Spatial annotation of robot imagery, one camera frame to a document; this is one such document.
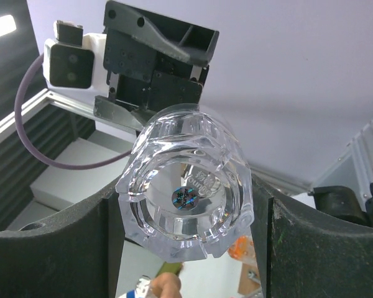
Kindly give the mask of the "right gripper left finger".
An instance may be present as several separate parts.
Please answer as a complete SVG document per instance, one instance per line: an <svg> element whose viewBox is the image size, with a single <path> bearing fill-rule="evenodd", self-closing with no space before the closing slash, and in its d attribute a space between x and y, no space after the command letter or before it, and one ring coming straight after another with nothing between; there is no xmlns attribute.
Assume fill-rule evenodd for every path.
<svg viewBox="0 0 373 298"><path fill-rule="evenodd" d="M115 182L0 232L0 297L115 297L124 227Z"/></svg>

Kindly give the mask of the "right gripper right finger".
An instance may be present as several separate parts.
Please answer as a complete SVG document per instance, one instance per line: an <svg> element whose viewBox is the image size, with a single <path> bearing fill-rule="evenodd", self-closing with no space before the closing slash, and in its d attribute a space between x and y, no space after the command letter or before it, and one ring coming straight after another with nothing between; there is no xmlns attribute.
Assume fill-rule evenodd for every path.
<svg viewBox="0 0 373 298"><path fill-rule="evenodd" d="M264 297L373 297L373 215L349 188L315 188L318 209L258 176L252 190Z"/></svg>

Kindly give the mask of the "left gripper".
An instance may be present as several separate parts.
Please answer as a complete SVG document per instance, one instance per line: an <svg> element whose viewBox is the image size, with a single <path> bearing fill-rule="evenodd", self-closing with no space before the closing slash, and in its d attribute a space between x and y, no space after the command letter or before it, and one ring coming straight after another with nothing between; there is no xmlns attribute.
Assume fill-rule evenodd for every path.
<svg viewBox="0 0 373 298"><path fill-rule="evenodd" d="M142 130L161 110L198 104L219 31L117 1L105 6L107 96L94 116Z"/></svg>

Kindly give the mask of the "clear glass cup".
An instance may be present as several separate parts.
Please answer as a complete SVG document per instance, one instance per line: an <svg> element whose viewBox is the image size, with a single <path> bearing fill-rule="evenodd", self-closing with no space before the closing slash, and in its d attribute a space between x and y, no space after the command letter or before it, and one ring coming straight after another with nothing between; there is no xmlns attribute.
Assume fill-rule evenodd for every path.
<svg viewBox="0 0 373 298"><path fill-rule="evenodd" d="M143 128L116 184L125 235L168 263L219 258L254 221L251 178L218 114L168 107Z"/></svg>

